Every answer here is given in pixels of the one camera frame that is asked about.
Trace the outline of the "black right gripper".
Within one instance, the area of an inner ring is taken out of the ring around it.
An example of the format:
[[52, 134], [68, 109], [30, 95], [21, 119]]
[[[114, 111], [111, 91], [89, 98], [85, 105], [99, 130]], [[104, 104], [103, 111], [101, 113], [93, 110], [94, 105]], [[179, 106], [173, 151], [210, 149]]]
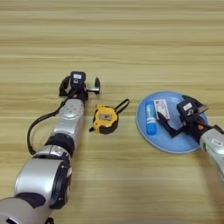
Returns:
[[[195, 104], [198, 114], [202, 114], [208, 110], [207, 105], [201, 103], [195, 98], [192, 98], [191, 96], [183, 95], [183, 98], [185, 100], [190, 100]], [[200, 115], [191, 114], [187, 116], [185, 113], [181, 113], [179, 118], [182, 122], [182, 127], [179, 129], [174, 129], [162, 114], [158, 114], [159, 123], [165, 128], [171, 137], [175, 137], [181, 132], [184, 132], [199, 143], [202, 135], [213, 128], [213, 126], [208, 125]]]

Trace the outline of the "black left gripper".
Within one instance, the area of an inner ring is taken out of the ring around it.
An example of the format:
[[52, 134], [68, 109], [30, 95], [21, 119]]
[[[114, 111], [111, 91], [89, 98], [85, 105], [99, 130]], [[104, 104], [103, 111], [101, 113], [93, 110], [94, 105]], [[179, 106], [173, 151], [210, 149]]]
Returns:
[[85, 103], [88, 100], [89, 93], [100, 94], [101, 83], [98, 77], [95, 78], [94, 87], [77, 85], [70, 88], [70, 77], [67, 76], [59, 86], [59, 97], [68, 96], [69, 99], [78, 99]]

